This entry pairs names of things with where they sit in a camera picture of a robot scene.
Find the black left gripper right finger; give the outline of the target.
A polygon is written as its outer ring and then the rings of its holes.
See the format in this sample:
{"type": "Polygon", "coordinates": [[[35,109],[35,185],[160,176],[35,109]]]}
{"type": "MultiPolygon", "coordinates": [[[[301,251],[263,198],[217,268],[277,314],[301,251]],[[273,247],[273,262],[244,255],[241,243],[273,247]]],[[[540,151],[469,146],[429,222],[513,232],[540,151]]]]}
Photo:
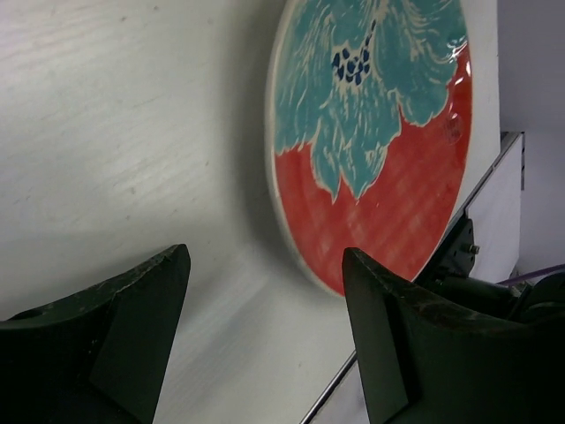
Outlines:
{"type": "Polygon", "coordinates": [[[564,279],[497,315],[406,281],[357,248],[343,283],[372,423],[561,423],[564,279]]]}

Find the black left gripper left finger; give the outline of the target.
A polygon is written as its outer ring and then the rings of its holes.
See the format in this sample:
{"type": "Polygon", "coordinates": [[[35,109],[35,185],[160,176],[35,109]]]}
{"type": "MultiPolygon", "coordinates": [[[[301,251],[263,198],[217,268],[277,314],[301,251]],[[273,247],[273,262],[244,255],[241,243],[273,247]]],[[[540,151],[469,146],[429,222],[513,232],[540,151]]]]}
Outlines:
{"type": "Polygon", "coordinates": [[[1,323],[3,423],[151,423],[191,258],[133,269],[1,323]]]}

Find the red and teal plate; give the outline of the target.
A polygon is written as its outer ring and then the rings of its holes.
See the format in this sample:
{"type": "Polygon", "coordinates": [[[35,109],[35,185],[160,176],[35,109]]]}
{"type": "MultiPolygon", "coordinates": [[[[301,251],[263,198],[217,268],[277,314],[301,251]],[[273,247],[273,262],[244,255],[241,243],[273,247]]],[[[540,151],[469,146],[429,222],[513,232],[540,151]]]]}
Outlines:
{"type": "Polygon", "coordinates": [[[265,102],[269,188],[307,277],[343,296],[357,247],[413,280],[443,238],[471,141],[458,1],[289,1],[265,102]]]}

